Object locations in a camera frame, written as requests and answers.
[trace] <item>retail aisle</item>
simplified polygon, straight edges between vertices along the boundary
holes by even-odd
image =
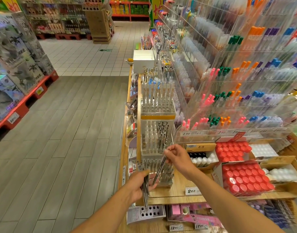
[[[117,187],[129,66],[145,22],[109,45],[45,40],[60,77],[0,141],[0,233],[66,233]]]

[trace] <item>white container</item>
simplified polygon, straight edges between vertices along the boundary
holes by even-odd
[[[145,68],[154,68],[155,60],[152,50],[134,50],[133,69],[136,74],[143,74]]]

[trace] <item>right hand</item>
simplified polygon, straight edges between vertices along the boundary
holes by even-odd
[[[186,179],[191,180],[192,171],[197,168],[182,146],[178,144],[170,145],[164,150],[164,155],[167,157],[167,162],[173,163],[175,168],[182,173]]]

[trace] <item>white tile floor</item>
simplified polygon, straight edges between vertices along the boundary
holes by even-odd
[[[148,22],[115,22],[115,33],[109,44],[92,41],[40,41],[59,76],[128,76],[132,58],[141,36],[148,33]]]

